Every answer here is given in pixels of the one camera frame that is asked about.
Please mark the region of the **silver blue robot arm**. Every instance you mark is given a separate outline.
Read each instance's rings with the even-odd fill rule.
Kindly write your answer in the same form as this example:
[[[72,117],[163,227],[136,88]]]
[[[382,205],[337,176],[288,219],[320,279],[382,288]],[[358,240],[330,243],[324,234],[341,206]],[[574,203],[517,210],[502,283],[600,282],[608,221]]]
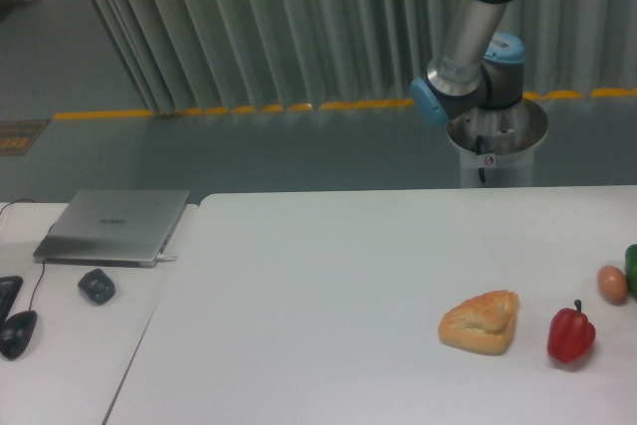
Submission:
[[[501,110],[522,101],[524,44],[513,39],[503,58],[488,49],[507,5],[514,0],[461,0],[441,53],[412,81],[419,112],[447,124],[474,107]]]

